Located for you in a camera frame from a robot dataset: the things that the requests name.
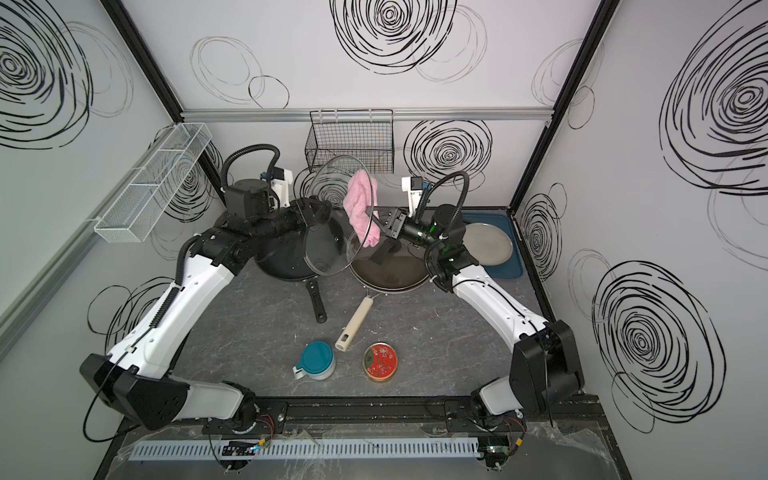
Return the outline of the pink cloth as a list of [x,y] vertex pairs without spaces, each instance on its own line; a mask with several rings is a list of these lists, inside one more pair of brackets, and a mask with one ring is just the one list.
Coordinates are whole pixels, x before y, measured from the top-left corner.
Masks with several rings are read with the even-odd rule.
[[379,227],[374,220],[364,215],[368,206],[378,205],[377,189],[377,181],[364,169],[357,170],[348,182],[343,208],[359,240],[362,228]]

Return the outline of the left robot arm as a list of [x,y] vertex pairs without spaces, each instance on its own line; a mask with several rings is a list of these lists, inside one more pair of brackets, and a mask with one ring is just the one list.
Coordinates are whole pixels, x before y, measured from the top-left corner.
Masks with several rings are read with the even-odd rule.
[[81,364],[80,373],[97,399],[149,430],[192,419],[220,420],[236,434],[254,428],[259,408],[251,390],[233,382],[184,380],[171,370],[192,327],[258,247],[300,229],[292,184],[284,178],[231,185],[238,207],[260,193],[278,207],[250,217],[226,211],[213,227],[183,244],[175,277],[160,299],[107,354],[91,354]]

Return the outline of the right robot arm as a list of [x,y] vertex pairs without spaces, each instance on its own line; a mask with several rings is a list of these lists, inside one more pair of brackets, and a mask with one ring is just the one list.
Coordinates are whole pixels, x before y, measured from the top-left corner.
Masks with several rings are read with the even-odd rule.
[[509,348],[509,374],[476,393],[486,413],[539,415],[582,390],[585,379],[572,329],[562,320],[536,314],[498,285],[465,245],[470,224],[457,206],[439,207],[428,222],[403,209],[383,219],[375,211],[365,209],[382,236],[423,248],[433,284],[473,307]]

